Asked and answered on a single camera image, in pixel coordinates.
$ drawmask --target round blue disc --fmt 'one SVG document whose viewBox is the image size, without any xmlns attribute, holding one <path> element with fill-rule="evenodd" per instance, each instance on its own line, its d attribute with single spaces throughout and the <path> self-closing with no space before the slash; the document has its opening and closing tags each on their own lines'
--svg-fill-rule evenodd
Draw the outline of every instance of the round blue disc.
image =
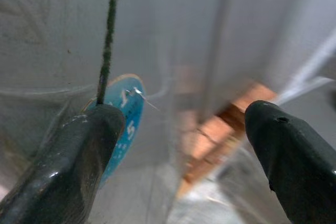
<svg viewBox="0 0 336 224">
<path fill-rule="evenodd" d="M 144 104 L 144 88 L 140 78 L 135 74 L 124 74 L 109 82 L 105 91 L 104 104 L 121 110 L 125 116 L 125 130 L 118 139 L 109 164 L 101 177 L 101 186 L 125 157 L 138 130 Z M 95 106 L 96 99 L 92 99 L 84 110 Z"/>
</svg>

